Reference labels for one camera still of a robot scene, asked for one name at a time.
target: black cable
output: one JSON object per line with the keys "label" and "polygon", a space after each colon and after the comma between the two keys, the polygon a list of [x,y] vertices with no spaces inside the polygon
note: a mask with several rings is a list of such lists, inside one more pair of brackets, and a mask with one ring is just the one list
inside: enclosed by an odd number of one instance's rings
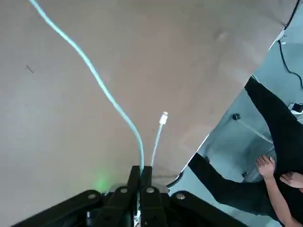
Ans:
{"label": "black cable", "polygon": [[176,178],[176,180],[174,180],[173,182],[169,183],[168,185],[166,185],[166,187],[171,188],[172,186],[176,185],[183,177],[183,171],[179,174],[179,176]]}
{"label": "black cable", "polygon": [[283,65],[284,65],[284,68],[286,69],[287,72],[291,73],[291,74],[294,74],[296,75],[299,80],[300,80],[300,86],[301,86],[301,89],[303,90],[303,81],[302,81],[302,78],[300,77],[299,74],[295,73],[295,72],[291,72],[285,62],[285,58],[284,58],[284,55],[283,55],[283,51],[282,51],[282,45],[281,45],[281,41],[278,40],[278,44],[279,44],[279,48],[280,48],[280,53],[281,53],[281,58],[282,58],[282,62],[283,62]]}
{"label": "black cable", "polygon": [[284,30],[286,30],[288,28],[288,26],[290,25],[290,23],[292,22],[293,18],[294,18],[294,14],[296,13],[298,7],[299,7],[299,3],[300,3],[300,0],[297,1],[297,3],[295,4],[295,7],[294,7],[294,10],[293,10],[293,13],[292,15],[290,16],[290,19],[288,21],[288,23],[285,25],[285,28]]}

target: light blue cable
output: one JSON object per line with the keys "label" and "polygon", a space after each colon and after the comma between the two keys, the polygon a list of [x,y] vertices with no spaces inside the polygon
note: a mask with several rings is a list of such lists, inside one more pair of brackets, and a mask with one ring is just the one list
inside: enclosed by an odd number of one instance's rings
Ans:
{"label": "light blue cable", "polygon": [[95,67],[90,62],[89,58],[86,56],[86,54],[81,50],[81,48],[72,40],[70,39],[54,22],[46,15],[46,13],[43,11],[43,9],[39,6],[39,4],[35,0],[29,0],[29,2],[35,7],[35,9],[38,11],[40,16],[46,21],[46,23],[55,30],[63,39],[65,39],[75,50],[76,52],[83,58],[87,66],[89,67],[90,71],[94,75],[96,81],[98,82],[99,86],[105,93],[106,97],[109,99],[109,101],[114,105],[115,109],[121,114],[123,119],[127,122],[131,130],[134,132],[134,135],[138,141],[139,146],[139,159],[140,159],[140,171],[142,172],[144,168],[144,151],[143,151],[143,143],[140,137],[140,134],[138,130],[136,129],[135,125],[132,123],[132,121],[129,119],[129,117],[124,113],[122,108],[118,105],[118,103],[115,101],[114,97],[110,94],[108,89],[106,88],[105,84],[103,83],[102,79],[100,78],[99,74],[97,73]]}
{"label": "light blue cable", "polygon": [[156,152],[157,152],[157,147],[158,147],[158,144],[159,144],[159,140],[160,140],[160,135],[161,135],[161,131],[162,131],[162,128],[163,128],[163,124],[160,124],[159,125],[159,129],[158,129],[158,133],[157,133],[157,136],[156,136],[156,140],[155,140],[155,145],[153,147],[153,151],[152,151],[152,156],[151,156],[151,167],[153,167],[153,163],[154,163],[154,160],[155,160],[155,156],[156,156]]}

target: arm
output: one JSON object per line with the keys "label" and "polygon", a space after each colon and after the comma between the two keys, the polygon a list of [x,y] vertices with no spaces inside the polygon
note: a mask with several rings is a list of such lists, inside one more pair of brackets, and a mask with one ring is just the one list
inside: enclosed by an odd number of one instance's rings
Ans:
{"label": "arm", "polygon": [[280,181],[303,192],[303,175],[295,172],[283,174]]}
{"label": "arm", "polygon": [[270,159],[268,159],[266,156],[259,157],[257,159],[257,167],[259,173],[264,178],[271,205],[278,219],[286,227],[302,227],[302,225],[292,217],[287,202],[276,184],[274,178],[275,161],[273,158],[270,157]]}

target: floor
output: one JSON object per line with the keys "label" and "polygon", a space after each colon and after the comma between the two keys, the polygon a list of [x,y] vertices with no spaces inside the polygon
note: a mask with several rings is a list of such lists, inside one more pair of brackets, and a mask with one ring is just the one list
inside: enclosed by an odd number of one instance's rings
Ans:
{"label": "floor", "polygon": [[[302,26],[300,22],[302,17],[303,7],[300,7],[290,27]],[[303,75],[303,45],[285,44],[283,52],[288,67],[299,75]],[[254,75],[287,105],[303,102],[303,91],[300,89],[299,80],[295,75],[285,71],[277,43],[272,46],[263,64],[255,70]],[[233,113],[239,113],[243,121],[270,137],[264,119],[243,90],[198,152],[201,155],[207,155],[211,164],[225,178],[241,182],[243,181],[242,173],[253,168],[256,158],[268,153],[272,145],[232,120]],[[182,180],[171,189],[171,193],[179,190],[186,190],[197,195],[248,226],[280,226],[278,222],[269,217],[255,216],[218,204],[188,167],[184,171]]]}

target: cable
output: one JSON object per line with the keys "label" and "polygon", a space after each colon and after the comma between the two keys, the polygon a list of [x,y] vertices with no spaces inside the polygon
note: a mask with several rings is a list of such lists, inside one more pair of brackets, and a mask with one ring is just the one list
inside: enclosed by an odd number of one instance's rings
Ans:
{"label": "cable", "polygon": [[300,0],[298,0],[297,3],[295,4],[294,10],[292,12],[292,15],[290,16],[288,23],[285,25],[284,30],[286,30],[288,28],[288,26],[290,25],[290,23],[292,22],[292,20],[294,18],[294,14],[296,13],[296,11],[297,11],[297,9],[299,7],[299,3],[300,3]]}
{"label": "cable", "polygon": [[171,188],[172,186],[176,185],[182,179],[183,175],[184,175],[184,171],[182,171],[173,182],[167,184],[166,187]]}
{"label": "cable", "polygon": [[283,62],[284,68],[286,69],[286,71],[287,71],[288,73],[294,74],[294,75],[296,75],[296,76],[299,78],[299,80],[300,80],[300,86],[301,86],[301,89],[303,90],[302,78],[300,77],[299,74],[297,74],[297,73],[295,73],[295,72],[291,72],[291,71],[289,70],[289,68],[288,68],[288,66],[287,66],[287,64],[286,64],[286,62],[285,62],[285,58],[284,58],[284,55],[283,55],[282,45],[281,45],[281,41],[280,41],[280,40],[278,40],[278,44],[279,44],[280,53],[281,53],[281,58],[282,58],[282,62]]}
{"label": "cable", "polygon": [[96,71],[95,67],[89,60],[89,58],[86,56],[86,54],[83,52],[83,50],[72,40],[70,39],[43,11],[43,9],[39,6],[39,4],[35,0],[28,0],[34,8],[38,11],[40,16],[46,21],[46,23],[54,30],[56,31],[63,39],[65,39],[75,50],[76,52],[82,57],[84,62],[87,64],[88,68],[94,75],[96,81],[98,82],[100,88],[103,90],[104,94],[106,97],[109,99],[109,101],[113,104],[114,108],[120,113],[122,118],[127,122],[128,126],[130,129],[133,131],[137,142],[139,146],[139,159],[140,159],[140,170],[141,173],[144,168],[144,151],[143,151],[143,143],[140,137],[140,134],[138,130],[136,129],[135,125],[133,122],[129,119],[129,117],[126,115],[126,113],[122,110],[122,108],[119,106],[119,104],[115,101],[114,97],[110,94],[108,89],[106,88],[104,82],[100,78],[98,72]]}
{"label": "cable", "polygon": [[157,136],[156,136],[156,140],[155,140],[155,146],[153,147],[153,151],[152,151],[151,167],[153,166],[153,163],[154,163],[154,160],[155,160],[155,156],[156,156],[156,152],[157,152],[157,147],[158,147],[158,143],[159,143],[159,140],[160,140],[161,131],[162,131],[163,125],[166,124],[167,118],[168,118],[168,113],[167,112],[163,112],[163,114],[162,114],[162,116],[160,118],[160,121],[159,121],[160,125],[159,125],[158,133],[157,133]]}

